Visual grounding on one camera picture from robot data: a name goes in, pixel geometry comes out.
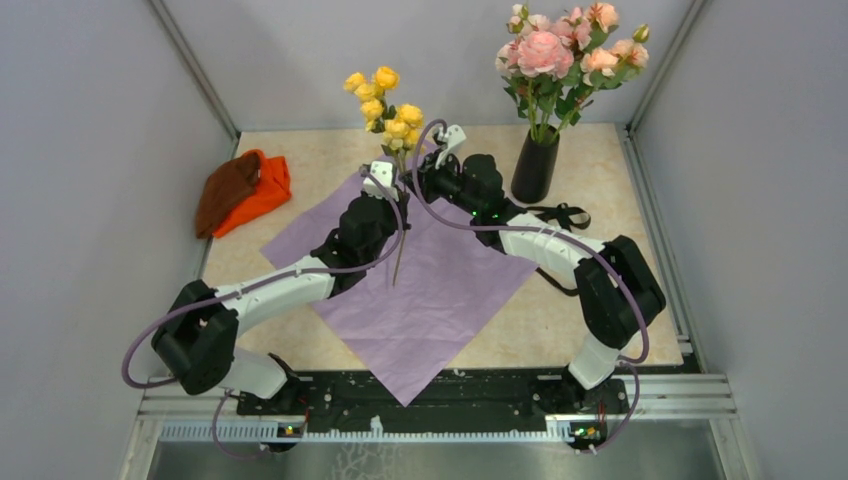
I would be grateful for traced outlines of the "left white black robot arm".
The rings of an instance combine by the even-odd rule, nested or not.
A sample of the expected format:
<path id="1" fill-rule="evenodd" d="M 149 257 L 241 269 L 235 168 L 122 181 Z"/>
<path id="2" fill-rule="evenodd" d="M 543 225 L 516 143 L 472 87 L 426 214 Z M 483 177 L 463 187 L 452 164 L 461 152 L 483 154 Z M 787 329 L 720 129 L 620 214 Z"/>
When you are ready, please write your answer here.
<path id="1" fill-rule="evenodd" d="M 300 399 L 295 375 L 276 355 L 238 348 L 238 339 L 290 310 L 337 297 L 398 247 L 407 229 L 406 192 L 360 194 L 323 244 L 294 264 L 247 282 L 212 288 L 198 280 L 180 292 L 151 346 L 188 395 L 215 388 L 251 394 L 277 414 Z"/>

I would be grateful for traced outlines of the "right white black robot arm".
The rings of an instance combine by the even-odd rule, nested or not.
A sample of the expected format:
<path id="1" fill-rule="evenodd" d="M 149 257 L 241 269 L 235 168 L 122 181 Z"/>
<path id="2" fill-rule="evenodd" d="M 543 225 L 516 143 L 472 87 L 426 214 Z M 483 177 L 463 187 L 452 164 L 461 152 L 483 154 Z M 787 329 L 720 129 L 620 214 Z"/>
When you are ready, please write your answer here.
<path id="1" fill-rule="evenodd" d="M 580 301 L 588 334 L 566 367 L 563 398 L 576 412 L 602 398 L 601 383 L 622 352 L 666 306 L 664 293 L 634 240 L 597 241 L 543 221 L 510 200 L 495 159 L 474 154 L 460 162 L 436 154 L 412 162 L 407 184 L 424 206 L 444 200 L 469 214 L 463 229 L 486 247 L 560 275 Z"/>

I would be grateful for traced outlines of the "pink flower stem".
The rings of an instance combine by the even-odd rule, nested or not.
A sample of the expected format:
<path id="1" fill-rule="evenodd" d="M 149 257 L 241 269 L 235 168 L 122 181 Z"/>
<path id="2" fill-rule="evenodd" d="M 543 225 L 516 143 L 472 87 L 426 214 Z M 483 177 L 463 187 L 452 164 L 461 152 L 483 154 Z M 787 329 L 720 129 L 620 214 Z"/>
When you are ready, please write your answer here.
<path id="1" fill-rule="evenodd" d="M 580 121 L 595 93 L 615 90 L 646 69 L 650 59 L 646 47 L 651 36 L 650 26 L 642 24 L 630 37 L 608 46 L 606 42 L 616 29 L 615 25 L 603 29 L 597 21 L 588 19 L 573 25 L 568 38 L 574 62 L 561 80 L 561 93 L 554 109 L 559 121 L 558 133 Z"/>
<path id="2" fill-rule="evenodd" d="M 537 81 L 551 80 L 556 67 L 559 41 L 549 33 L 550 20 L 541 14 L 530 14 L 526 4 L 515 4 L 506 23 L 513 38 L 496 54 L 495 65 L 506 81 L 505 91 L 516 104 L 520 118 L 531 123 L 530 133 L 538 139 L 542 120 L 537 119 Z"/>
<path id="3" fill-rule="evenodd" d="M 593 88 L 581 62 L 588 58 L 594 26 L 576 7 L 552 20 L 545 15 L 526 17 L 522 45 L 528 80 L 533 139 L 551 145 L 560 132 L 574 125 Z"/>

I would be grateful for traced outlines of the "pink and white flower bunch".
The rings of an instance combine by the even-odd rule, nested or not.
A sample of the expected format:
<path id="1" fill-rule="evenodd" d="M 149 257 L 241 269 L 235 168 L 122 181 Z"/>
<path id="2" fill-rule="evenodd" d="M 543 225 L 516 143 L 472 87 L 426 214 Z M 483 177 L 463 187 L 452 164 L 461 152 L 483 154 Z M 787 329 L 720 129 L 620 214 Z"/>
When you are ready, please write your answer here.
<path id="1" fill-rule="evenodd" d="M 562 119 L 557 103 L 573 64 L 571 50 L 548 31 L 533 31 L 510 49 L 510 86 L 517 111 L 530 122 L 531 139 L 539 145 L 550 145 L 557 138 L 551 119 Z"/>

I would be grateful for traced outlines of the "black ribbon with gold lettering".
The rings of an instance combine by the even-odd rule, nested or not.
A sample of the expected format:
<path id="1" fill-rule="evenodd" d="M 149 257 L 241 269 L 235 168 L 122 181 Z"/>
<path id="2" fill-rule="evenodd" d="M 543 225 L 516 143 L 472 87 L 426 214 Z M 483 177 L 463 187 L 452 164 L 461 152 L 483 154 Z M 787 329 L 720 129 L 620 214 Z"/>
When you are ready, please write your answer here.
<path id="1" fill-rule="evenodd" d="M 571 232 L 574 229 L 585 230 L 592 222 L 591 215 L 581 207 L 570 206 L 563 202 L 557 206 L 527 206 L 527 209 L 544 222 L 555 221 L 561 228 Z M 567 297 L 577 297 L 577 288 L 567 288 L 556 280 L 552 275 L 537 268 L 535 272 L 542 277 L 550 286 Z"/>

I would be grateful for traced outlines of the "yellow rose bunch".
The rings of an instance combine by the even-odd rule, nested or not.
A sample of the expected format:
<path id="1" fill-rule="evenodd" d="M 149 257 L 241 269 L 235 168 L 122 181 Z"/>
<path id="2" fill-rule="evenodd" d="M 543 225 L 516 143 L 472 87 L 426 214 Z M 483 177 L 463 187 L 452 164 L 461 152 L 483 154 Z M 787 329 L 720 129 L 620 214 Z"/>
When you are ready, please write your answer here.
<path id="1" fill-rule="evenodd" d="M 387 95 L 399 83 L 395 70 L 380 66 L 370 77 L 363 72 L 352 73 L 344 80 L 343 90 L 358 100 L 365 130 L 381 137 L 382 152 L 402 175 L 409 170 L 407 160 L 420 139 L 424 114 L 416 105 L 389 101 Z"/>

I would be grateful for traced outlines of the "purple wrapping paper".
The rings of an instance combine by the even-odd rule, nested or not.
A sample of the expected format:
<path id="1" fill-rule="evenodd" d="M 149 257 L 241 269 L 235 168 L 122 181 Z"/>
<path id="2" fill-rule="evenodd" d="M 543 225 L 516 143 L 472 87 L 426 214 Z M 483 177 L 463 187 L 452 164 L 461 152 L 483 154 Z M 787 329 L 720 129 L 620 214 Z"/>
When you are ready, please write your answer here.
<path id="1" fill-rule="evenodd" d="M 243 339 L 296 370 L 365 366 L 410 405 L 535 266 L 443 225 L 417 199 L 409 202 L 408 221 L 399 263 L 385 261 L 350 290 L 267 321 Z"/>

